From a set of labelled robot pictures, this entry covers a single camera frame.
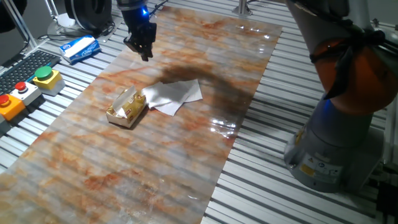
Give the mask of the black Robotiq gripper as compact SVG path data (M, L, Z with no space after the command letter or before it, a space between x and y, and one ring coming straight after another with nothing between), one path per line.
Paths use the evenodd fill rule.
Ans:
M139 54L143 61L153 57L152 44L156 37L156 23L150 22L147 6L123 11L123 19L128 28L128 36L123 40L133 52Z

